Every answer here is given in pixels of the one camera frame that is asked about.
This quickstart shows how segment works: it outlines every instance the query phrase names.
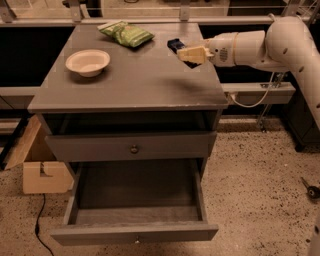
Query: black cable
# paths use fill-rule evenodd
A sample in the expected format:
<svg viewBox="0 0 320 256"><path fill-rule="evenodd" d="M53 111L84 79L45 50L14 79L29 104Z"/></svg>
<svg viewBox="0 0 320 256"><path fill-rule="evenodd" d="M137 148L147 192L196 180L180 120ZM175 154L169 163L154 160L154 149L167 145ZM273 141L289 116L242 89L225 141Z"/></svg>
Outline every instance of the black cable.
<svg viewBox="0 0 320 256"><path fill-rule="evenodd" d="M36 237L38 238L39 242L51 253L52 256L53 255L53 252L52 250L49 248L49 246L47 246L44 242L42 242L42 240L40 239L39 237L39 233L40 233L40 225L39 225L39 219L41 217L41 214L42 214L42 211L43 211L43 208L46 204L46 195L45 194L42 194L43 195L43 204L42 204L42 208L38 214L38 217L37 217L37 222L36 222L36 226L35 226L35 229L34 229L34 233L36 234Z"/></svg>
<svg viewBox="0 0 320 256"><path fill-rule="evenodd" d="M10 108L14 109L14 107L8 102L6 101L1 95L0 98L3 100L4 103L6 103Z"/></svg>

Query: gray tabletop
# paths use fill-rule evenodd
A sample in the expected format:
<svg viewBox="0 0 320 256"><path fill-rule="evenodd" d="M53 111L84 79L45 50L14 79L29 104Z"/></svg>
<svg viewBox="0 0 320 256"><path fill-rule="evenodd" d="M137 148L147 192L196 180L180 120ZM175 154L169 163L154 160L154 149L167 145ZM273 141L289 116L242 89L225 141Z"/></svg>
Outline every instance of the gray tabletop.
<svg viewBox="0 0 320 256"><path fill-rule="evenodd" d="M95 25L78 25L29 105L31 113L212 110L227 107L213 65L194 69L179 61L167 41L202 39L197 24L137 24L155 37L138 49L115 43ZM65 67L84 49L109 53L110 64L98 76L84 78Z"/></svg>

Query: closed drawer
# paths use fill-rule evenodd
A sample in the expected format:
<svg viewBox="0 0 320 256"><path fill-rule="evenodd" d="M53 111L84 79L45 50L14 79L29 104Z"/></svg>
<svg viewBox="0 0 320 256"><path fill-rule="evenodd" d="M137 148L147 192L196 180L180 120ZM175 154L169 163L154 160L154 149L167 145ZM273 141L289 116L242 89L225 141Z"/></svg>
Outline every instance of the closed drawer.
<svg viewBox="0 0 320 256"><path fill-rule="evenodd" d="M195 160L83 163L64 224L62 245L211 240Z"/></svg>
<svg viewBox="0 0 320 256"><path fill-rule="evenodd" d="M208 157L216 132L133 135L48 136L46 141L59 161L111 161Z"/></svg>

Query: terrazzo floor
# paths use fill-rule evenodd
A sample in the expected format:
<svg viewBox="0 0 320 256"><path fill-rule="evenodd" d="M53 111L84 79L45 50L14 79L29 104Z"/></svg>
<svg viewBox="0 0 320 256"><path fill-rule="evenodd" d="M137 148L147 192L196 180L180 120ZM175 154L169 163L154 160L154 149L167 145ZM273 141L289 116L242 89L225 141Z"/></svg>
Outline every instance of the terrazzo floor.
<svg viewBox="0 0 320 256"><path fill-rule="evenodd" d="M297 153L281 121L262 133L253 120L223 119L203 180L210 242L63 247L49 236L61 225L70 193L48 194L40 237L54 255L307 255L319 202L300 177L319 186L320 150ZM41 195L24 195L21 166L0 172L0 255L50 255L34 234Z"/></svg>

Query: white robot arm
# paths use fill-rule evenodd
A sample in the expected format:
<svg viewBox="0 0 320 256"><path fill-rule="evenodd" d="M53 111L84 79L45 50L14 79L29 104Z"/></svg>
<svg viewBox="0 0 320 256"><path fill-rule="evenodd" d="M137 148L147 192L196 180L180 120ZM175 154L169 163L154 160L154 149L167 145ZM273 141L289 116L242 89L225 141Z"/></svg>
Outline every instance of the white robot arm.
<svg viewBox="0 0 320 256"><path fill-rule="evenodd" d="M275 20L264 31L224 33L177 51L182 61L198 64L209 57L217 67L247 65L270 72L290 71L320 129L320 55L299 17Z"/></svg>

